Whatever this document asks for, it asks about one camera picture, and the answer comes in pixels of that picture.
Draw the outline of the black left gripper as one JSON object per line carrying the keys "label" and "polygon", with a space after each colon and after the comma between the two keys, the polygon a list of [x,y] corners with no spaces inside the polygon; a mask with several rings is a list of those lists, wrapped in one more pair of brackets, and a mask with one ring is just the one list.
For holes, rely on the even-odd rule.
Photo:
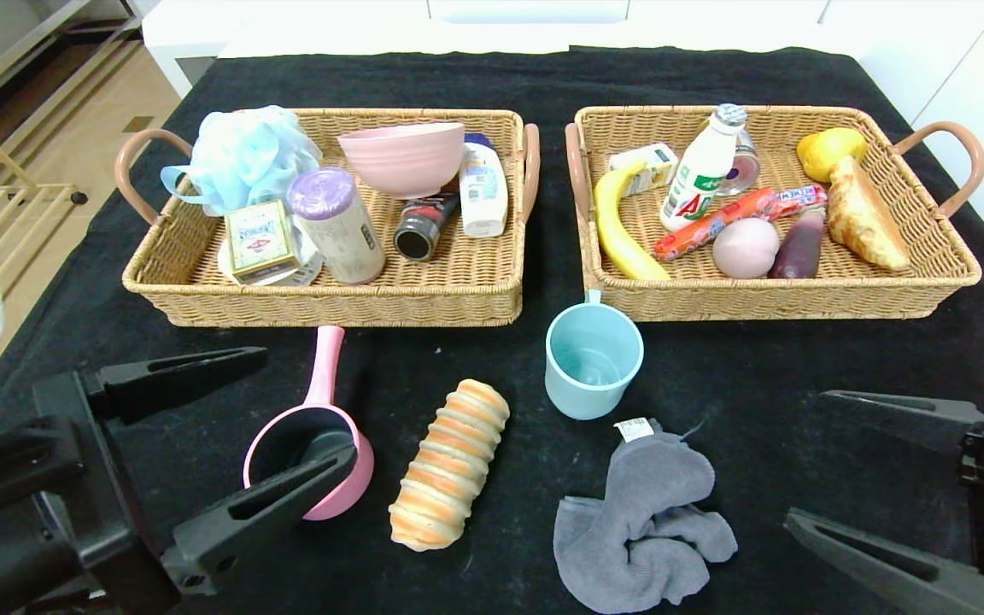
{"label": "black left gripper", "polygon": [[154,553],[98,417],[133,425],[267,363],[265,347],[247,346],[36,384],[35,416],[0,431],[0,612],[38,607],[72,583],[101,590],[129,614],[166,612],[180,601],[176,587],[183,595],[215,595],[239,560],[294,528],[338,487],[358,459],[351,442],[219,499],[176,526],[161,563]]}

